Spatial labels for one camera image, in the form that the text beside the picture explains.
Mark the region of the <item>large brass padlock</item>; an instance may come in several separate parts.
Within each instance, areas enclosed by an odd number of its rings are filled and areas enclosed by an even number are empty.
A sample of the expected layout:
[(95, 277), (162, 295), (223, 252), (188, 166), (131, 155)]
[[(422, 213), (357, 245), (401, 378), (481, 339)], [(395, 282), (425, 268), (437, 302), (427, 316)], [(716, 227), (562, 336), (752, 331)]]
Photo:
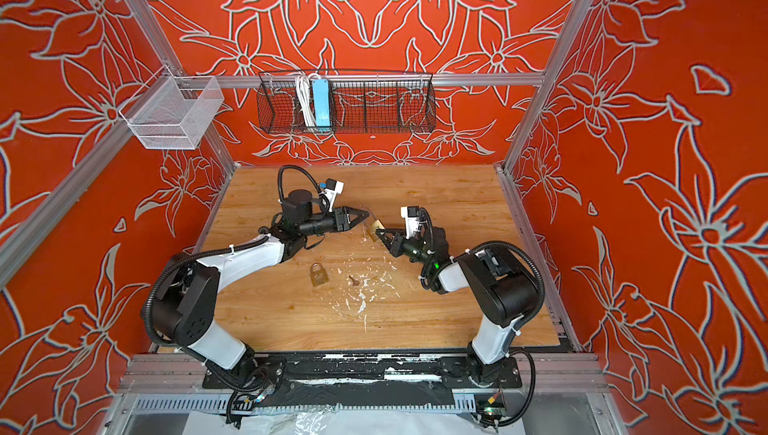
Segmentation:
[(373, 212), (369, 213), (367, 218), (363, 221), (363, 225), (364, 225), (365, 233), (367, 234), (367, 236), (374, 241), (379, 239), (377, 235), (377, 231), (380, 229), (384, 229), (384, 225)]

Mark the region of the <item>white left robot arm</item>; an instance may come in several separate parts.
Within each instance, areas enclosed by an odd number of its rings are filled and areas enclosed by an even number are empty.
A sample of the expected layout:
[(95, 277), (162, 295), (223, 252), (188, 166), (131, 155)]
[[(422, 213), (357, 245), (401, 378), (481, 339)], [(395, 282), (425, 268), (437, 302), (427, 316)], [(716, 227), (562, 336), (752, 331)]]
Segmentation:
[(219, 293), (312, 249), (311, 237), (347, 232), (369, 217), (364, 209), (336, 204), (344, 188), (341, 181), (320, 183), (308, 170), (284, 165), (276, 183), (280, 211), (269, 226), (239, 245), (173, 256), (141, 311), (152, 343), (181, 349), (233, 387), (245, 387), (259, 365), (253, 349), (215, 321)]

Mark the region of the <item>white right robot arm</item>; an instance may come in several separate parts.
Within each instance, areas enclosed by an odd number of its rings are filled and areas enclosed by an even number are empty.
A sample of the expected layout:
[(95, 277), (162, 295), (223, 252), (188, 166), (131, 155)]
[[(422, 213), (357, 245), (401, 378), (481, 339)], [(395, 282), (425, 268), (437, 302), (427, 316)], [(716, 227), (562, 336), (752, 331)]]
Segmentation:
[(419, 206), (401, 209), (402, 228), (376, 221), (371, 233), (394, 257), (421, 265), (423, 289), (441, 295), (469, 289), (481, 312), (478, 332), (469, 342), (464, 376), (488, 386), (512, 355), (512, 342), (544, 305), (543, 277), (531, 257), (506, 241), (483, 242), (460, 255), (450, 254), (445, 230)]

